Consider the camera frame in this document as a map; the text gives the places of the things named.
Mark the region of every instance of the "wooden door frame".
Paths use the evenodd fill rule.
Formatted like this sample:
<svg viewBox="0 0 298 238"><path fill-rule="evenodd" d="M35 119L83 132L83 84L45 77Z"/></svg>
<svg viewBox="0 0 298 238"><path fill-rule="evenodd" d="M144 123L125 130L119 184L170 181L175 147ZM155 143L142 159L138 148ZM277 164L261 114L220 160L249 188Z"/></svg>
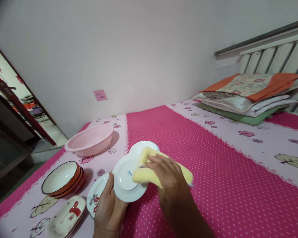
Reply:
<svg viewBox="0 0 298 238"><path fill-rule="evenodd" d="M5 56L5 54L2 52L2 50L0 49L0 54L4 57L4 59L6 60L6 62L10 65L10 67L13 69L13 71L17 74L17 76L19 77L19 79L23 82L23 84L27 87L27 89L30 91L30 93L34 96L37 104L42 108L42 110L45 112L45 114L47 115L47 117L51 120L51 122L56 125L55 121L52 119L52 117L50 116L50 114L47 112L47 110L43 107L43 105L41 104L41 102L39 101L39 99L35 96L35 94L32 92L32 90L28 87L27 83L23 80L23 78L20 76L20 74L18 73L18 71L13 67L13 65L10 63L10 61L7 59L7 57Z"/></svg>
<svg viewBox="0 0 298 238"><path fill-rule="evenodd" d="M23 104L19 101L19 98L2 79L0 79L0 90L5 93L6 97L13 103L18 112L42 135L42 137L45 137L52 145L56 145L55 141L23 106Z"/></svg>
<svg viewBox="0 0 298 238"><path fill-rule="evenodd" d="M38 142L41 137L35 132L35 130L29 126L25 120L11 107L11 105L0 95L0 102L32 133L33 137L27 140L25 143L30 146L31 144Z"/></svg>

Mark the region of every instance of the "pink polka dot sheet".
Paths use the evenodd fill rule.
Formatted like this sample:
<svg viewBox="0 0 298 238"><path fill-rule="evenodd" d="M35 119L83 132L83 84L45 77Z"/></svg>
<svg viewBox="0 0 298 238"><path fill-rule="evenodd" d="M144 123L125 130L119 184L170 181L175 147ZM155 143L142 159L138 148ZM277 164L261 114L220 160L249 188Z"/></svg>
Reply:
<svg viewBox="0 0 298 238"><path fill-rule="evenodd" d="M129 148L152 141L193 173L191 193L216 237L298 237L298 130L236 123L195 103L127 114ZM121 237L174 236L150 184Z"/></svg>
<svg viewBox="0 0 298 238"><path fill-rule="evenodd" d="M76 161L84 169L86 182L77 194L84 198L87 198L90 188L100 176L114 169L128 149L127 117L118 115L96 120L86 124L82 130L102 124L114 127L113 141L107 150L95 156L80 157L61 149L0 204L0 237L50 237L46 232L47 224L67 200L47 198L41 187L49 173L59 165ZM92 237L93 230L94 220L86 210L73 235Z"/></svg>
<svg viewBox="0 0 298 238"><path fill-rule="evenodd" d="M80 163L88 176L79 195L86 197L94 181L143 140L193 173L191 193L216 237L298 237L298 118L286 117L292 123L273 118L253 127L188 100L93 121L85 127L104 123L115 128L108 151L79 158L61 150L52 157L0 205L0 237L48 237L46 224L66 202L46 202L41 193L56 166ZM175 236L157 196L156 186L149 184L143 197L130 203L121 237ZM92 237L93 222L86 212L71 236Z"/></svg>

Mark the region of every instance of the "person's right hand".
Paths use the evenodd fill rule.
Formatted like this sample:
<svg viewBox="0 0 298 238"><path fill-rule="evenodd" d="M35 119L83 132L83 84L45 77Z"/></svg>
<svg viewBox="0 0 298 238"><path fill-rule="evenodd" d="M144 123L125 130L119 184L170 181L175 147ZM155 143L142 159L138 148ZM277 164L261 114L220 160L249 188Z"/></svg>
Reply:
<svg viewBox="0 0 298 238"><path fill-rule="evenodd" d="M148 156L151 168L160 180L159 203L178 237L213 237L211 229L201 216L181 167L171 158L162 155Z"/></svg>

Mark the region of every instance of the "cleaning cloth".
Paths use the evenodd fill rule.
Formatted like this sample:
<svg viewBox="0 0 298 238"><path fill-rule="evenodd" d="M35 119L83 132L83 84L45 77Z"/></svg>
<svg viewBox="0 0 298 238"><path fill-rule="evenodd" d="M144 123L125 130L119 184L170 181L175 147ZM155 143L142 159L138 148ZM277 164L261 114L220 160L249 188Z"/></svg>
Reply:
<svg viewBox="0 0 298 238"><path fill-rule="evenodd" d="M149 183L149 182L151 182L151 183L157 185L158 187L162 188L160 180L157 177L157 175L155 174L155 172L152 169L147 168L145 165L146 162L150 162L150 160L148 160L147 156L148 155L156 156L156 154L162 155L167 158L169 157L169 156L165 155L164 153L161 153L161 152L156 151L149 147L145 147L142 150L141 155L140 155L139 164L138 164L138 169L135 170L133 177L132 177L132 180L135 183ZM188 185L190 187L192 187L193 186L192 185L193 174L183 165L179 164L178 162L177 162L177 164L180 165L186 182L188 183Z"/></svg>

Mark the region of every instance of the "bowl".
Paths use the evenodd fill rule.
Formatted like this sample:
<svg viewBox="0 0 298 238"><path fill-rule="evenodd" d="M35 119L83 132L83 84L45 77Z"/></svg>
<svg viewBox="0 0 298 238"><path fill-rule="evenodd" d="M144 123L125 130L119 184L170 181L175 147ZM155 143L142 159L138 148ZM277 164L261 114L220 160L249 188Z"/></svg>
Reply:
<svg viewBox="0 0 298 238"><path fill-rule="evenodd" d="M55 198L62 198L74 191L84 183L84 170L75 161L61 164L54 169L42 184L42 193Z"/></svg>
<svg viewBox="0 0 298 238"><path fill-rule="evenodd" d="M112 141L114 128L100 125L85 129L69 139L64 148L80 156L91 156L106 149Z"/></svg>
<svg viewBox="0 0 298 238"><path fill-rule="evenodd" d="M59 193L58 195L54 195L52 197L54 198L70 198L75 193L77 193L80 188L84 185L86 180L86 173L84 172L83 168L81 167L81 173L79 175L79 178L76 180L74 184L72 184L68 189L66 189L64 192Z"/></svg>

